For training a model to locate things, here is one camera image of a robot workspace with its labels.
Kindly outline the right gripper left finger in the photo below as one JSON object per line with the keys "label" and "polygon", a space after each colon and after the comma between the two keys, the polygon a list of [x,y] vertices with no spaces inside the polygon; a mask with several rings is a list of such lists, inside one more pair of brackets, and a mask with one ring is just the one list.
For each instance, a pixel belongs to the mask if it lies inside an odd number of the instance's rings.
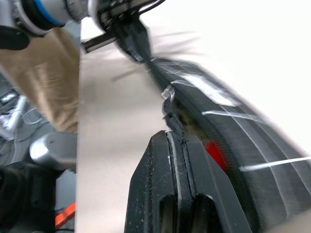
{"label": "right gripper left finger", "polygon": [[124,231],[186,232],[186,165],[176,133],[151,137],[130,181]]}

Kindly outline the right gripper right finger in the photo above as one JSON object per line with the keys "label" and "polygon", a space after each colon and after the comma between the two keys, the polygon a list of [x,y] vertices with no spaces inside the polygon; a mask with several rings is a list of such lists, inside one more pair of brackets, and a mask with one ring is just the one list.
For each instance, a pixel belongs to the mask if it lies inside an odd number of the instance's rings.
{"label": "right gripper right finger", "polygon": [[251,232],[230,179],[194,135],[181,143],[181,232]]}

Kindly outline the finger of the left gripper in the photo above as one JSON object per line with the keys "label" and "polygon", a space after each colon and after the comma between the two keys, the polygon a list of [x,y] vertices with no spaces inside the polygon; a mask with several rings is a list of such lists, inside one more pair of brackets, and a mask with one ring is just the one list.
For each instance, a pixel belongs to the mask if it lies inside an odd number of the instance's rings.
{"label": "finger of the left gripper", "polygon": [[131,24],[131,35],[134,44],[133,56],[139,63],[148,63],[151,61],[152,53],[148,31],[139,18],[135,18]]}
{"label": "finger of the left gripper", "polygon": [[118,24],[115,23],[113,26],[113,30],[114,30],[114,36],[116,38],[116,42],[119,46],[119,48],[129,57],[129,58],[133,58],[132,53],[129,50],[129,46],[127,45],[127,34],[124,31],[123,27]]}

